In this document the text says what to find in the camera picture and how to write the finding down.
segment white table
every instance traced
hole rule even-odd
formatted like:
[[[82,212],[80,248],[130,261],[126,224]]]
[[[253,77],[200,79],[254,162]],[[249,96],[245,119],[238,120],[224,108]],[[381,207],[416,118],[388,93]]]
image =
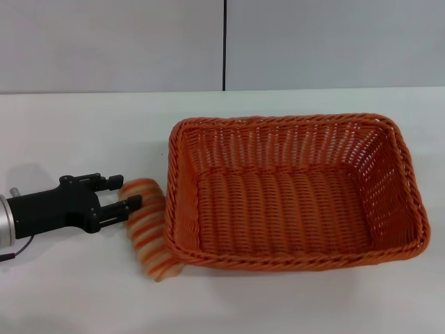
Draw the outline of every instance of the white table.
[[[0,192],[94,172],[153,177],[165,189],[168,136],[183,118],[349,112],[400,126],[432,226],[421,256],[320,273],[187,267],[153,283],[121,224],[97,234],[65,228],[0,264],[0,333],[443,333],[445,88],[2,95]]]

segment orange wicker basket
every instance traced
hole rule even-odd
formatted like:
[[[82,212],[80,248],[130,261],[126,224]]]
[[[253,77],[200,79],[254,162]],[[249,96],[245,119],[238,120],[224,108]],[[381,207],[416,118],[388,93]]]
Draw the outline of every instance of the orange wicker basket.
[[[318,271],[428,245],[410,153],[386,117],[192,118],[169,145],[165,242],[185,263]]]

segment basket bottom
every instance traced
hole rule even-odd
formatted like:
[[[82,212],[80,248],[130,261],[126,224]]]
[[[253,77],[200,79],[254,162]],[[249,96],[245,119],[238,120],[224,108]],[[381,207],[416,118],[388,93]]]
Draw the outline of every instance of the basket bottom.
[[[251,256],[372,250],[356,179],[348,166],[203,175],[198,248]]]

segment rolled towel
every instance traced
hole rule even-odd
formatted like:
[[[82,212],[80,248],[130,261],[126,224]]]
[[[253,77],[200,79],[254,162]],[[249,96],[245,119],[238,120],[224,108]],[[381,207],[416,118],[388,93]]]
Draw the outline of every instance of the rolled towel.
[[[161,188],[152,179],[137,179],[124,184],[119,191],[120,200],[134,195],[141,195],[143,204],[138,211],[130,214],[127,232],[144,272],[155,282],[178,276],[184,264],[165,247],[165,196]]]

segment basket rim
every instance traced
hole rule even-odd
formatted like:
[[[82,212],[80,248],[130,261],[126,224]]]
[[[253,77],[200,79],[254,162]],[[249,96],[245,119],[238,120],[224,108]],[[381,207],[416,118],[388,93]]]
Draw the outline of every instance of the basket rim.
[[[182,138],[182,134],[189,129],[194,128],[215,128],[215,127],[276,127],[282,125],[307,125],[320,124],[349,124],[356,122],[359,124],[375,125],[383,128],[390,134],[391,146],[398,161],[398,172],[403,180],[403,190],[408,199],[409,207],[416,217],[416,235],[417,238],[404,246],[386,248],[383,250],[370,250],[363,253],[294,253],[289,255],[274,256],[267,254],[265,256],[240,256],[236,254],[217,255],[205,253],[202,251],[190,250],[179,245],[174,237],[176,226],[175,210],[177,195],[177,180],[180,173],[177,160],[177,147]],[[375,113],[342,113],[335,115],[311,115],[311,116],[283,116],[283,117],[263,117],[250,116],[240,118],[187,118],[178,122],[172,130],[169,140],[169,168],[168,168],[168,187],[167,187],[167,207],[165,211],[165,243],[170,251],[179,259],[189,264],[199,264],[207,267],[222,267],[226,269],[236,269],[243,267],[246,263],[250,268],[260,267],[264,262],[276,264],[277,267],[304,269],[320,269],[332,267],[354,267],[357,265],[377,264],[392,260],[407,260],[422,253],[430,241],[430,225],[426,216],[420,192],[417,188],[412,158],[410,152],[403,140],[398,126],[388,117]]]

